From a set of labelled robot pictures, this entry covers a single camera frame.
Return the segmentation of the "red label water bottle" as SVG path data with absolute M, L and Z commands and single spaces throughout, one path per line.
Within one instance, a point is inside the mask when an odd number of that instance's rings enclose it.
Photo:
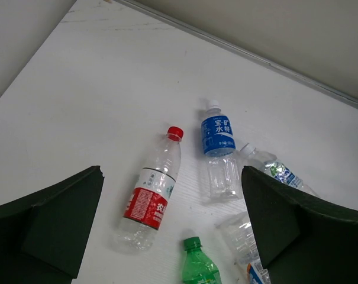
M 119 251 L 131 254 L 152 246 L 178 178 L 183 135 L 181 128 L 171 126 L 149 149 L 117 228 Z

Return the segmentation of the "aluminium table edge rail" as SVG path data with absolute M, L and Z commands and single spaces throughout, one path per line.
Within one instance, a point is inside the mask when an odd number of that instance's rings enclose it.
M 118 1 L 119 4 L 122 4 L 128 8 L 131 8 L 135 11 L 138 11 L 144 15 L 152 17 L 156 20 L 159 20 L 165 24 L 168 24 L 172 27 L 178 28 L 181 31 L 184 31 L 192 36 L 200 38 L 204 41 L 207 41 L 215 46 L 218 46 L 226 51 L 229 51 L 233 54 L 236 54 L 240 57 L 243 57 L 255 64 L 263 66 L 267 69 L 270 69 L 282 76 L 290 78 L 302 85 L 305 85 L 311 89 L 319 91 L 329 97 L 332 97 L 344 104 L 350 105 L 353 108 L 358 109 L 358 99 L 348 95 L 340 90 L 334 89 L 324 83 L 321 83 L 317 80 L 311 79 L 308 76 L 298 73 L 290 68 L 287 68 L 279 63 L 276 63 L 272 60 L 269 60 L 263 56 L 260 56 L 252 51 L 244 49 L 238 45 L 235 45 L 227 40 L 221 39 L 213 34 L 203 31 L 193 25 L 187 24 L 181 20 L 178 20 L 174 17 L 171 17 L 167 14 L 164 14 L 158 10 L 150 8 L 146 5 L 143 5 L 137 1 Z

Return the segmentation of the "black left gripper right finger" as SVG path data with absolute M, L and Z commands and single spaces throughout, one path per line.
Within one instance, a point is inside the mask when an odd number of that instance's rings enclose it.
M 241 185 L 272 283 L 358 283 L 358 211 L 294 189 L 252 166 L 243 168 Z

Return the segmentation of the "crushed clear water bottle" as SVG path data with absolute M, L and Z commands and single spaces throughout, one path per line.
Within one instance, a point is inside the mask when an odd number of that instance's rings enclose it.
M 271 283 L 261 263 L 247 211 L 230 216 L 218 228 L 247 283 Z

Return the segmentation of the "blue label water bottle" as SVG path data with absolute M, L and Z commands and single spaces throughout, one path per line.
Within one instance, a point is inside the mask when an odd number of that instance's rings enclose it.
M 229 117 L 216 100 L 206 102 L 201 122 L 202 149 L 212 201 L 230 201 L 243 197 L 236 154 L 236 142 Z

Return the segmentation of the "green-blue label clear bottle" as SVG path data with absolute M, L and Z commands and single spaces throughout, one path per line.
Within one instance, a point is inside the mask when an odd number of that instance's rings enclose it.
M 318 194 L 304 183 L 298 175 L 294 174 L 276 155 L 259 150 L 250 143 L 242 147 L 240 154 L 245 165 L 253 166 L 281 183 L 318 197 Z

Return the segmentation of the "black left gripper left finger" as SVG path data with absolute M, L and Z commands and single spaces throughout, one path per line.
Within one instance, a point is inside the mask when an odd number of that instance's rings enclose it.
M 0 205 L 0 283 L 71 283 L 85 254 L 104 184 L 91 166 Z

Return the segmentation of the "green plastic bottle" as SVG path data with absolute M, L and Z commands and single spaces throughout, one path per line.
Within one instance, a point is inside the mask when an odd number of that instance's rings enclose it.
M 199 237 L 187 238 L 183 241 L 186 259 L 182 270 L 182 283 L 214 283 L 222 284 L 217 265 L 202 251 Z

